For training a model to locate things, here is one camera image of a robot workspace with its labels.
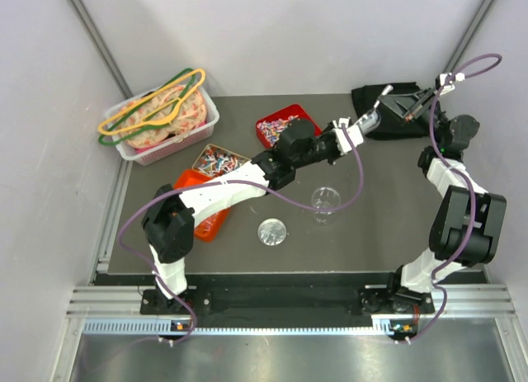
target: clear glass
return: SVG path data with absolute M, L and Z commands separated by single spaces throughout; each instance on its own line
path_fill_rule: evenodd
M 322 186 L 312 194 L 312 206 L 318 209 L 338 207 L 340 204 L 341 197 L 339 196 L 339 192 L 329 186 Z M 335 220 L 336 213 L 316 211 L 313 213 L 313 216 L 318 224 L 327 225 Z
M 258 238 L 268 246 L 276 246 L 286 239 L 286 226 L 279 219 L 267 219 L 258 227 Z

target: metal floor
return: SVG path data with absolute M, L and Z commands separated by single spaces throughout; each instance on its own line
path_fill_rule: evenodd
M 134 336 L 85 336 L 96 368 Z M 493 319 L 441 320 L 422 341 L 387 337 L 194 337 L 141 342 L 100 370 L 78 359 L 72 382 L 513 381 Z

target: orange tray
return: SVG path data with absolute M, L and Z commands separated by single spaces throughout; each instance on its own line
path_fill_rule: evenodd
M 187 169 L 177 179 L 174 184 L 174 188 L 183 188 L 184 186 L 195 186 L 202 182 L 208 182 L 211 177 L 207 177 L 205 174 L 201 174 L 195 170 Z M 202 221 L 200 225 L 195 228 L 195 237 L 204 242 L 210 242 L 218 233 L 218 230 L 228 216 L 229 209 L 219 211 L 215 215 L 211 215 L 205 221 Z

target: cable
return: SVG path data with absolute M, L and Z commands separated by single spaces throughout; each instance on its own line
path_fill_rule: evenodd
M 156 276 L 156 282 L 159 283 L 160 286 L 163 287 L 165 289 L 165 291 L 171 295 L 171 297 L 173 297 L 176 301 L 178 301 L 189 312 L 189 315 L 191 316 L 191 327 L 187 331 L 187 334 L 184 335 L 184 336 L 180 336 L 177 340 L 173 341 L 173 343 L 183 342 L 183 341 L 185 341 L 186 339 L 188 339 L 191 336 L 192 332 L 195 330 L 196 325 L 197 325 L 196 314 L 194 313 L 192 308 L 183 299 L 181 299 L 179 296 L 177 296 L 173 291 L 171 291 L 167 287 L 167 285 L 165 284 L 165 281 L 163 281 L 163 279 L 159 275 L 159 271 L 158 271 L 158 269 L 156 267 L 156 264 L 154 264 L 154 262 L 152 262 L 144 254 L 141 254 L 140 252 L 138 252 L 137 250 L 134 250 L 133 248 L 131 248 L 130 246 L 126 245 L 123 242 L 123 236 L 125 235 L 125 232 L 129 228 L 129 226 L 131 226 L 132 223 L 138 217 L 140 217 L 143 212 L 145 212 L 148 208 L 150 208 L 151 206 L 157 204 L 161 200 L 167 199 L 170 196 L 181 194 L 182 192 L 185 192 L 185 191 L 196 190 L 196 189 L 200 189 L 200 188 L 206 188 L 206 187 L 209 187 L 209 186 L 221 186 L 224 183 L 226 183 L 226 184 L 246 184 L 246 185 L 249 185 L 249 186 L 255 186 L 257 188 L 261 188 L 264 191 L 267 191 L 267 192 L 271 193 L 274 196 L 277 196 L 277 197 L 281 198 L 282 200 L 284 200 L 284 201 L 286 201 L 288 203 L 291 203 L 292 205 L 298 206 L 298 207 L 300 207 L 302 209 L 305 209 L 305 210 L 312 210 L 312 211 L 318 211 L 318 212 L 322 211 L 322 212 L 330 212 L 330 213 L 332 213 L 332 212 L 344 209 L 344 208 L 348 207 L 349 205 L 351 205 L 352 203 L 354 203 L 356 201 L 356 199 L 359 197 L 359 195 L 361 194 L 361 191 L 363 190 L 363 185 L 364 185 L 364 171 L 363 171 L 363 164 L 361 163 L 360 154 L 357 152 L 356 146 L 352 142 L 351 137 L 350 137 L 350 135 L 347 132 L 347 127 L 345 125 L 342 125 L 341 129 L 343 130 L 343 133 L 344 133 L 344 135 L 346 137 L 346 141 L 348 141 L 349 145 L 351 146 L 352 152 L 354 153 L 354 156 L 356 157 L 357 167 L 358 167 L 359 176 L 360 176 L 360 182 L 359 182 L 359 185 L 357 187 L 356 194 L 347 203 L 345 203 L 344 205 L 341 205 L 341 206 L 338 206 L 338 207 L 332 207 L 332 208 L 329 208 L 329 209 L 319 209 L 317 207 L 304 205 L 302 203 L 297 202 L 296 200 L 291 200 L 290 198 L 281 195 L 279 192 L 274 191 L 271 188 L 268 188 L 268 187 L 263 186 L 262 184 L 259 184 L 259 183 L 256 183 L 256 182 L 249 182 L 249 181 L 246 181 L 246 180 L 227 180 L 226 182 L 205 182 L 203 184 L 199 184 L 199 185 L 196 185 L 196 186 L 186 186 L 184 188 L 177 188 L 176 190 L 169 191 L 169 192 L 167 192 L 165 194 L 157 196 L 156 198 L 154 198 L 150 202 L 148 202 L 146 205 L 142 206 L 138 211 L 136 211 L 123 224 L 123 226 L 119 230 L 119 233 L 117 234 L 118 243 L 121 245 L 121 247 L 124 250 L 126 250 L 127 252 L 131 252 L 135 256 L 137 256 L 137 257 L 141 258 L 143 261 L 145 261 L 152 268 L 153 274 Z M 136 339 L 135 341 L 130 342 L 129 344 L 125 345 L 124 347 L 122 347 L 121 349 L 119 349 L 118 351 L 113 353 L 108 359 L 103 361 L 97 367 L 90 367 L 87 364 L 87 351 L 85 350 L 86 348 L 85 348 L 85 345 L 83 344 L 82 348 L 81 348 L 81 351 L 82 351 L 82 363 L 84 364 L 84 367 L 87 370 L 95 372 L 97 370 L 100 370 L 103 366 L 107 365 L 110 361 L 115 359 L 117 356 L 119 356 L 121 353 L 123 353 L 127 349 L 131 348 L 135 344 L 141 343 L 141 342 L 145 342 L 145 341 L 154 341 L 154 340 L 159 341 L 159 338 L 157 338 L 157 337 L 142 337 L 142 338 Z
M 451 81 L 453 81 L 455 79 L 455 75 L 456 74 L 462 73 L 462 71 L 464 69 L 468 68 L 472 64 L 475 64 L 475 63 L 477 63 L 477 62 L 479 62 L 481 60 L 490 59 L 490 58 L 494 58 L 494 59 L 496 59 L 496 61 L 493 64 L 490 64 L 486 68 L 483 68 L 483 69 L 481 69 L 481 70 L 479 70 L 479 71 L 477 71 L 475 73 L 471 73 L 471 74 L 465 75 L 465 78 L 466 79 L 473 78 L 473 77 L 477 77 L 480 74 L 487 73 L 489 70 L 491 70 L 492 68 L 497 67 L 502 62 L 502 56 L 500 54 L 483 54 L 483 55 L 477 56 L 476 58 L 473 58 L 473 59 L 467 61 L 466 63 L 462 64 L 451 75 L 447 76 L 447 78 L 445 79 L 445 83 L 450 83 Z M 410 340 L 408 341 L 409 343 L 414 342 L 418 338 L 422 337 L 429 330 L 429 328 L 431 328 L 432 325 L 434 323 L 436 323 L 436 321 L 438 320 L 440 315 L 443 314 L 444 311 L 446 310 L 447 290 L 444 287 L 442 287 L 441 285 L 438 285 L 437 283 L 434 282 L 436 280 L 436 273 L 438 273 L 439 271 L 444 269 L 446 266 L 451 264 L 465 250 L 465 247 L 467 246 L 467 244 L 469 242 L 469 239 L 471 238 L 471 233 L 473 232 L 473 228 L 474 228 L 474 225 L 475 225 L 477 197 L 475 195 L 473 184 L 471 183 L 471 180 L 465 174 L 463 174 L 460 170 L 455 169 L 453 167 L 450 167 L 450 163 L 447 162 L 447 160 L 441 154 L 440 150 L 438 149 L 438 145 L 436 144 L 436 140 L 435 140 L 435 129 L 434 129 L 435 110 L 436 110 L 436 105 L 438 104 L 438 99 L 440 98 L 440 94 L 442 93 L 443 90 L 444 90 L 443 86 L 439 87 L 436 90 L 435 98 L 433 99 L 432 104 L 431 104 L 431 110 L 429 112 L 429 137 L 431 138 L 432 147 L 435 150 L 436 156 L 442 161 L 442 163 L 444 163 L 444 165 L 449 167 L 452 172 L 454 172 L 455 174 L 459 175 L 465 181 L 466 185 L 468 186 L 468 190 L 469 190 L 469 222 L 468 222 L 468 228 L 466 229 L 466 232 L 465 232 L 465 236 L 462 239 L 462 242 L 460 242 L 460 245 L 457 247 L 455 252 L 451 255 L 451 257 L 449 257 L 447 260 L 445 260 L 439 266 L 437 266 L 432 271 L 432 274 L 431 274 L 431 279 L 433 281 L 433 287 L 435 289 L 437 289 L 437 290 L 440 290 L 442 292 L 442 294 L 443 294 L 442 304 L 441 304 L 440 308 L 438 309 L 438 312 L 436 312 L 436 314 L 431 319 L 431 321 L 417 335 L 415 335 L 414 337 L 410 338 Z

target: gray table surface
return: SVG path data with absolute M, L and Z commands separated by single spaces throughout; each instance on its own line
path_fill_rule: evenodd
M 192 337 L 173 349 L 137 337 L 84 336 L 72 382 L 513 382 L 493 319 L 440 320 L 411 346 L 387 337 Z M 121 354 L 109 361 L 118 351 Z
M 322 128 L 330 120 L 356 116 L 350 95 L 289 95 L 216 97 L 220 121 L 213 135 L 150 166 L 134 165 L 121 212 L 121 226 L 166 183 L 173 184 L 190 168 L 202 149 L 216 144 L 247 157 L 263 150 L 255 135 L 255 122 L 274 111 L 299 103 Z M 234 206 L 211 243 L 195 239 L 186 257 L 186 272 L 389 271 L 410 262 L 426 247 L 429 230 L 441 197 L 417 167 L 428 139 L 390 142 L 367 140 L 358 149 L 365 169 L 360 199 L 339 212 L 328 226 L 315 223 L 313 214 L 274 196 Z M 358 170 L 353 156 L 335 166 L 319 163 L 300 169 L 295 182 L 281 190 L 310 203 L 320 186 L 337 189 L 342 201 L 356 192 Z M 257 237 L 257 227 L 268 218 L 282 220 L 286 240 L 268 247 Z M 139 221 L 125 241 L 149 255 Z M 149 273 L 140 259 L 115 245 L 109 273 Z

